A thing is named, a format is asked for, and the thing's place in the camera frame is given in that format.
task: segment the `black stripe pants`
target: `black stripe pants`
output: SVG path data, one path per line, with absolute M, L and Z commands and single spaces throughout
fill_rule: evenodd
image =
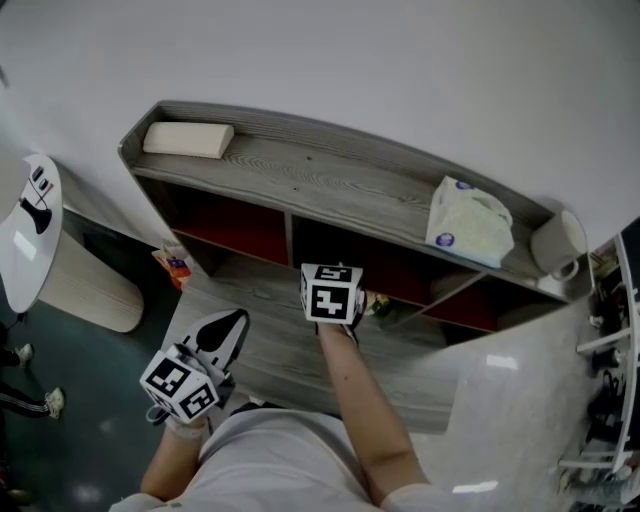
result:
M 49 407 L 44 400 L 33 400 L 4 382 L 0 382 L 0 408 L 30 418 L 49 416 Z
M 18 366 L 19 364 L 18 354 L 0 349 L 0 366 Z M 0 409 L 9 409 L 30 418 L 49 416 L 49 407 L 44 400 L 32 400 L 4 382 L 0 382 Z

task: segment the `white cup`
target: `white cup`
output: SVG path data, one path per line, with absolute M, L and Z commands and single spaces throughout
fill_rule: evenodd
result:
M 530 247 L 541 270 L 558 281 L 568 281 L 578 273 L 576 258 L 587 252 L 587 236 L 578 218 L 563 210 L 531 235 Z

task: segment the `shelf top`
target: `shelf top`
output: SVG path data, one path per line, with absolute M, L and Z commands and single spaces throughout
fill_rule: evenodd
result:
M 513 214 L 515 247 L 503 259 L 501 269 L 485 267 L 424 242 L 431 199 L 443 173 L 460 176 L 461 168 L 454 164 L 450 164 L 450 172 L 444 161 L 426 153 L 313 120 L 241 107 L 184 105 L 161 102 L 125 137 L 120 154 L 134 174 L 356 231 L 561 301 L 570 302 L 591 292 L 591 269 L 586 255 L 580 259 L 579 274 L 567 283 L 545 276 L 535 265 L 529 239 L 532 229 L 544 222 L 549 212 L 505 187 L 496 191 L 495 183 L 471 171 L 467 170 L 462 178 L 497 195 Z M 154 121 L 216 122 L 216 119 L 233 124 L 237 133 L 220 160 L 141 150 L 144 134 Z M 355 150 L 349 150 L 342 139 L 349 139 L 359 153 L 351 154 Z M 403 165 L 424 167 L 419 168 L 420 172 L 408 172 L 400 169 L 400 164 L 383 162 L 380 155 L 392 155 Z

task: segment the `round table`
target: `round table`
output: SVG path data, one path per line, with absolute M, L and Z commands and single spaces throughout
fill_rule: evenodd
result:
M 24 160 L 31 171 L 20 198 L 36 208 L 48 207 L 52 216 L 38 235 L 33 219 L 16 200 L 0 224 L 0 275 L 11 309 L 23 313 L 40 299 L 108 329 L 131 331 L 142 317 L 140 290 L 62 229 L 62 183 L 53 160 L 37 154 Z M 38 168 L 43 172 L 35 179 Z

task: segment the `table leg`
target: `table leg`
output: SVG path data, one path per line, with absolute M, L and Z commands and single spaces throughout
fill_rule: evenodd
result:
M 64 231 L 60 233 L 51 270 L 38 298 L 117 332 L 135 329 L 144 307 L 137 286 Z

